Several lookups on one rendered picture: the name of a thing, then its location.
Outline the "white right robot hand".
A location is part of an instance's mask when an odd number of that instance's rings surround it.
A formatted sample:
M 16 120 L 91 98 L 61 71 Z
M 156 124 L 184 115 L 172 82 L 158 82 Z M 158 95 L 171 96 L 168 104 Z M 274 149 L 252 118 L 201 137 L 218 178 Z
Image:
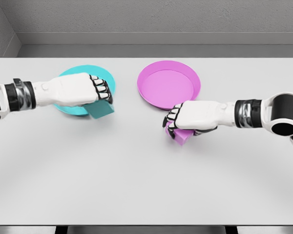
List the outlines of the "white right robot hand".
M 218 128 L 217 111 L 221 103 L 216 101 L 188 100 L 176 104 L 164 117 L 162 127 L 166 127 L 172 139 L 175 131 L 191 130 L 195 136 Z

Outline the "teal block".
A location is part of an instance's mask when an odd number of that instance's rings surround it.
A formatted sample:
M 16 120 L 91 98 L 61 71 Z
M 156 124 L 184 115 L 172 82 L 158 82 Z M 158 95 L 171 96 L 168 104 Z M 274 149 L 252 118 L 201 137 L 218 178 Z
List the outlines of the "teal block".
M 106 100 L 98 100 L 90 104 L 85 104 L 84 108 L 94 119 L 99 119 L 114 113 L 113 105 Z

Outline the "pink plate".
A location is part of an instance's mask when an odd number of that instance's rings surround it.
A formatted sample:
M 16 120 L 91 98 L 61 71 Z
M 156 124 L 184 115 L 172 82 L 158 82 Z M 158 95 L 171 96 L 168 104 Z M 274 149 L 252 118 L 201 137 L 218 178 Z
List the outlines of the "pink plate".
M 201 90 L 197 73 L 184 63 L 161 60 L 146 66 L 138 75 L 137 88 L 149 104 L 164 110 L 195 100 Z

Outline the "teal plate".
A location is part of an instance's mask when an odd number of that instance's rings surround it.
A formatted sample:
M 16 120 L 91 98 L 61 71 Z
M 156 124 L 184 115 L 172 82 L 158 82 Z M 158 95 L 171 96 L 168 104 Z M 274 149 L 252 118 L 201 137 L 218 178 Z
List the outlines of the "teal plate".
M 95 65 L 80 65 L 80 66 L 75 66 L 72 67 L 60 74 L 60 76 L 66 76 L 66 75 L 71 75 L 71 74 L 77 74 L 77 73 L 88 73 L 90 75 L 97 76 L 98 78 L 101 78 L 105 80 L 109 86 L 109 89 L 114 95 L 115 90 L 116 90 L 116 82 L 114 80 L 113 75 L 107 71 L 105 68 L 102 68 L 100 66 L 95 66 Z M 69 115 L 74 115 L 74 116 L 88 116 L 90 115 L 84 106 L 74 106 L 74 107 L 67 107 L 67 106 L 59 106 L 55 104 L 55 107 Z

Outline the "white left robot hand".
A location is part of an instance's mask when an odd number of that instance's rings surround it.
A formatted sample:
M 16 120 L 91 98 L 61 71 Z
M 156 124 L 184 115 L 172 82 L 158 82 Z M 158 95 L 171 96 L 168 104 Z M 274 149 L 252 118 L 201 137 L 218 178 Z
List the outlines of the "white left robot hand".
M 54 78 L 43 85 L 51 103 L 59 106 L 80 106 L 99 100 L 113 103 L 108 83 L 88 73 L 78 73 Z

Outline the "pink block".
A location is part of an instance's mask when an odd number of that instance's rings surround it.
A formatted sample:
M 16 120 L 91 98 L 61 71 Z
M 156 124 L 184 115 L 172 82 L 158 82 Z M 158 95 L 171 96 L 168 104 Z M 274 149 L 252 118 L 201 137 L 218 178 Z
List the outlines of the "pink block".
M 184 145 L 194 134 L 194 130 L 174 129 L 175 138 L 173 139 L 179 145 Z

